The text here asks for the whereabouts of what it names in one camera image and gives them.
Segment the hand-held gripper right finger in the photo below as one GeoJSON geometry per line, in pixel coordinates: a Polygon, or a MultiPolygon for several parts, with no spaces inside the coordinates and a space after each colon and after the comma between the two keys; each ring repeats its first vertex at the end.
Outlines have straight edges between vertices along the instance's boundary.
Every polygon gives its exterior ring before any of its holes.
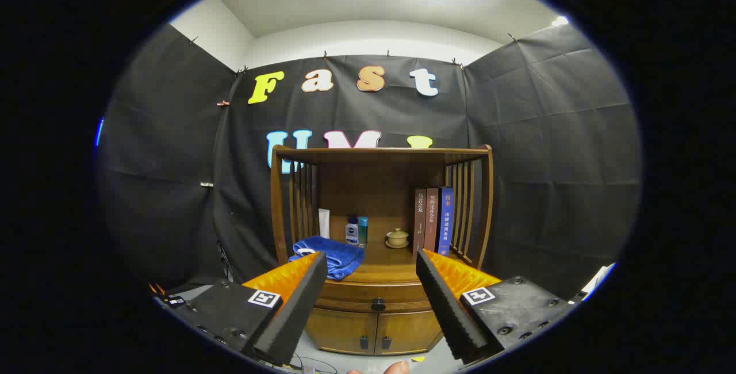
{"type": "Polygon", "coordinates": [[[456,359],[470,364],[529,342],[573,304],[526,277],[500,280],[422,249],[416,274],[456,359]]]}

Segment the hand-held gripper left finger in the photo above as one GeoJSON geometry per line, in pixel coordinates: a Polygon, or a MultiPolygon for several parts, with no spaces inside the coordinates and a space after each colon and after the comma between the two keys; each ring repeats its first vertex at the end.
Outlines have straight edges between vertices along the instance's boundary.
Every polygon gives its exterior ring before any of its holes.
{"type": "Polygon", "coordinates": [[[294,351],[328,275],[324,253],[310,253],[246,283],[215,281],[191,300],[155,287],[154,301],[205,339],[274,366],[294,351]]]}

